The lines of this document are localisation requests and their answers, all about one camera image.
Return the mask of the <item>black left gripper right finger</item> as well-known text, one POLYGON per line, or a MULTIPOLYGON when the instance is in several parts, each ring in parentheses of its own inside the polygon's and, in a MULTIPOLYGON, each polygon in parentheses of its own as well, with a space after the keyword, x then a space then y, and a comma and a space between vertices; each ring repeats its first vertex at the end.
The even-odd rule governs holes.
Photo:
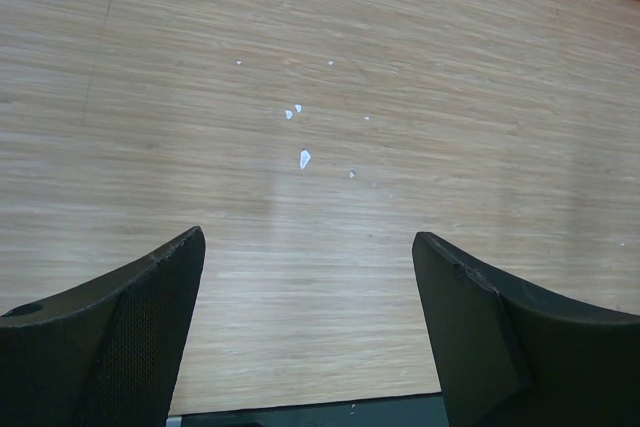
POLYGON ((639 319, 420 232, 414 271, 453 426, 635 426, 639 319))

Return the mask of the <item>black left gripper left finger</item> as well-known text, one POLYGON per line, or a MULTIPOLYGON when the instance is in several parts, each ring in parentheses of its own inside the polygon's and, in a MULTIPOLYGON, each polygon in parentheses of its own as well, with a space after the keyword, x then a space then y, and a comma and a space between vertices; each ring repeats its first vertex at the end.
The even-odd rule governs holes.
POLYGON ((193 227, 125 266, 3 314, 2 425, 165 425, 205 250, 193 227))

